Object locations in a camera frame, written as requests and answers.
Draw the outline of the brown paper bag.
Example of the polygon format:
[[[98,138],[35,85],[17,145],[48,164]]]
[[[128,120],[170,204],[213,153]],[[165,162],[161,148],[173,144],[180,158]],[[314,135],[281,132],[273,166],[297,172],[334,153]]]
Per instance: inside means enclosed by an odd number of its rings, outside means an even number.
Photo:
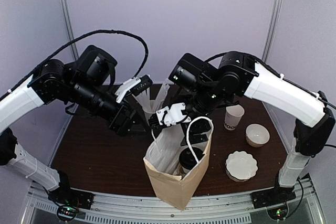
[[[203,132],[208,138],[206,142],[192,145],[189,132],[184,133],[180,125],[168,127],[153,138],[143,158],[156,197],[179,210],[186,208],[209,165],[213,122],[200,116],[191,122],[188,130],[196,123],[209,126]],[[179,156],[191,146],[199,148],[203,156],[197,158],[192,168],[183,168]]]

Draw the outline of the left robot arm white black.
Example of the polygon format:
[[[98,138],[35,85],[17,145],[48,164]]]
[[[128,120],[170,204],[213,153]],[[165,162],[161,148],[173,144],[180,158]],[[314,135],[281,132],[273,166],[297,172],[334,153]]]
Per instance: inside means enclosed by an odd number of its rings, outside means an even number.
[[[110,54],[90,45],[77,61],[64,64],[51,59],[39,66],[1,101],[1,165],[16,166],[45,187],[51,198],[71,205],[76,197],[68,176],[26,154],[9,127],[31,110],[60,100],[78,104],[90,115],[105,119],[108,128],[117,135],[128,134],[141,122],[136,110],[123,98],[100,90],[107,77],[115,80],[117,64]]]

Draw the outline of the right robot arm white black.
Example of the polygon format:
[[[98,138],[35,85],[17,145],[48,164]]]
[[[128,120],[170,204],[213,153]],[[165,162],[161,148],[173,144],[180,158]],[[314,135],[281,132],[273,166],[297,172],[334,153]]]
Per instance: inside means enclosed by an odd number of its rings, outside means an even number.
[[[292,150],[278,172],[274,188],[264,192],[272,203],[279,204],[293,191],[308,160],[324,148],[335,126],[331,107],[323,92],[298,86],[256,56],[230,51],[218,57],[218,67],[189,53],[181,57],[169,79],[189,97],[182,100],[184,108],[171,105],[160,123],[186,123],[212,113],[220,105],[232,105],[235,96],[268,103],[294,116]]]

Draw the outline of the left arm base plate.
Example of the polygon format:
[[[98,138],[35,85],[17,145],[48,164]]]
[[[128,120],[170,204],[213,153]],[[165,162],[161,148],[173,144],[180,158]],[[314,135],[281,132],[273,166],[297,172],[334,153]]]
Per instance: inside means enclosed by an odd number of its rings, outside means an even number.
[[[60,205],[90,210],[94,194],[74,189],[66,192],[64,190],[59,190],[58,188],[56,190],[49,191],[48,198]]]

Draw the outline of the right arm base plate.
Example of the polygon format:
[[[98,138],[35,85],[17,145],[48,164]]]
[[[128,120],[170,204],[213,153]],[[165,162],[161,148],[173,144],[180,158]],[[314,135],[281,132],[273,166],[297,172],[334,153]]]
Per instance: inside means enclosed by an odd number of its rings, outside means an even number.
[[[296,198],[293,188],[271,188],[250,194],[254,208],[270,207]]]

